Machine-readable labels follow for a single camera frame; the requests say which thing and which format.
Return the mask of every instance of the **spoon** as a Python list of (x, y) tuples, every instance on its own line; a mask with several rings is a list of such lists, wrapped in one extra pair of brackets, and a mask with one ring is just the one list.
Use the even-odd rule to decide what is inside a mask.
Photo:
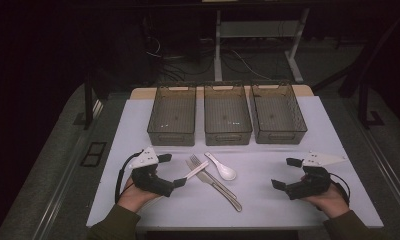
[(233, 169), (220, 163), (210, 152), (205, 152), (204, 155), (212, 160), (212, 162), (218, 168), (219, 175), (221, 175), (224, 180), (234, 180), (234, 178), (237, 176), (237, 173)]

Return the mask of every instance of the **floor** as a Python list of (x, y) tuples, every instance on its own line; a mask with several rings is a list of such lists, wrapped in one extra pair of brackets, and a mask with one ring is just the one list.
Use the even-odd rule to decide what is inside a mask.
[[(165, 64), (158, 66), (159, 81), (213, 81), (211, 41), (206, 39), (203, 44), (202, 58), (197, 61), (187, 62), (178, 53), (168, 53)], [(289, 40), (227, 40), (222, 46), (224, 80), (269, 78), (292, 81), (283, 55), (283, 51), (290, 47)], [(301, 42), (296, 61), (304, 84), (314, 86), (348, 66), (362, 49), (360, 45), (339, 49), (335, 46), (336, 42), (332, 39)], [(378, 112), (385, 125), (364, 129), (356, 117), (357, 94), (349, 99), (340, 98), (337, 94), (342, 80), (314, 94), (320, 96), (385, 225), (381, 231), (400, 240), (400, 191), (398, 185), (390, 181), (391, 178), (400, 182), (400, 122), (378, 93), (371, 91), (369, 110)], [(94, 122), (88, 130), (84, 130), (84, 126), (78, 123), (84, 112), (83, 86), (75, 91), (0, 229), (0, 239), (16, 236), (20, 239), (85, 238), (88, 230), (85, 223), (97, 188), (92, 183), (98, 182), (101, 177), (120, 113), (129, 94), (113, 92), (108, 100), (99, 101)], [(92, 142), (106, 142), (105, 153), (97, 167), (82, 167), (80, 160)], [(389, 163), (394, 175), (383, 174), (381, 166), (387, 165), (380, 164), (381, 160)], [(323, 228), (301, 230), (298, 238), (329, 239)]]

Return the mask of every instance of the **sleeve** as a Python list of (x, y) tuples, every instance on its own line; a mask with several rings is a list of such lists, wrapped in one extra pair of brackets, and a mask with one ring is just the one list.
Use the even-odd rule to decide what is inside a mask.
[(106, 218), (91, 227), (87, 240), (129, 239), (135, 240), (135, 226), (141, 219), (136, 213), (114, 205)]
[(324, 222), (331, 240), (389, 240), (375, 229), (369, 229), (352, 210)]

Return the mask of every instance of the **white tabletop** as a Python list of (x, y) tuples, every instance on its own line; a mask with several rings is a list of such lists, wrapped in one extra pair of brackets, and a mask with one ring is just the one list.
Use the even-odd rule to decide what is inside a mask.
[[(211, 186), (196, 177), (175, 189), (169, 198), (139, 212), (142, 219), (138, 229), (143, 230), (222, 230), (222, 229), (303, 229), (321, 226), (325, 215), (309, 203), (289, 200), (273, 189), (271, 179), (286, 183), (300, 180), (304, 172), (286, 165), (288, 157), (303, 158), (309, 151), (322, 152), (348, 159), (346, 152), (328, 118), (319, 97), (297, 97), (308, 132), (299, 145), (256, 144), (252, 134), (246, 146), (206, 146), (203, 120), (203, 100), (197, 99), (195, 146), (154, 147), (157, 154), (171, 153), (172, 160), (159, 164), (158, 176), (173, 181), (190, 170), (185, 160), (195, 154), (205, 161), (204, 152), (211, 152), (222, 163), (237, 171), (233, 181), (220, 179), (211, 163), (207, 170), (222, 180), (237, 195), (243, 206), (237, 212)], [(119, 169), (135, 152), (150, 146), (147, 125), (153, 99), (127, 101), (115, 139), (99, 183), (87, 226), (104, 219), (114, 204), (114, 190)], [(350, 161), (326, 166), (329, 172), (342, 177), (351, 189), (351, 208), (369, 227), (383, 224), (359, 180)], [(130, 174), (125, 172), (124, 179)]]

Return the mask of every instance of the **transparent gray container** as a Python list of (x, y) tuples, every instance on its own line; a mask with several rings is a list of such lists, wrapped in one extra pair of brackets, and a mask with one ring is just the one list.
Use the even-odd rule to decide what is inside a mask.
[(288, 82), (252, 81), (249, 99), (256, 143), (301, 142), (307, 127)]
[(253, 130), (241, 82), (206, 82), (204, 118), (207, 146), (249, 144)]
[(196, 86), (190, 83), (161, 83), (147, 132), (154, 146), (194, 146)]

